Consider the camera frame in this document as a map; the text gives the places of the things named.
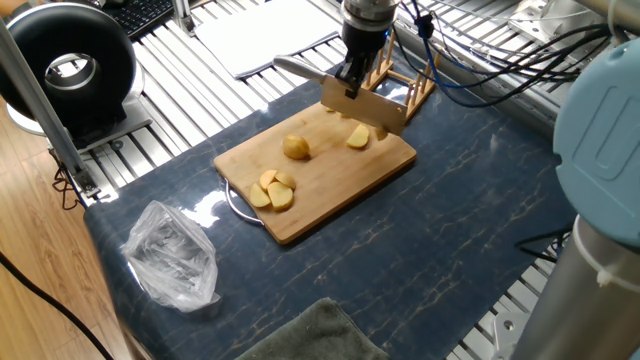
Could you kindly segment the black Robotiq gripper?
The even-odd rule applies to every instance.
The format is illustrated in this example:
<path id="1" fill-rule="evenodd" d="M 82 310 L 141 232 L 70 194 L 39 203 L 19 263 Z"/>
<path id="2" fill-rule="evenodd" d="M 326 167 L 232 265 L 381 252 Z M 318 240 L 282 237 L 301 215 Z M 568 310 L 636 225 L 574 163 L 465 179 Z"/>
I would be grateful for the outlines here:
<path id="1" fill-rule="evenodd" d="M 370 72 L 373 59 L 385 44 L 386 37 L 386 29 L 368 31 L 348 23 L 343 24 L 341 38 L 347 48 L 347 54 L 335 77 L 346 87 L 347 97 L 357 97 L 361 83 Z"/>

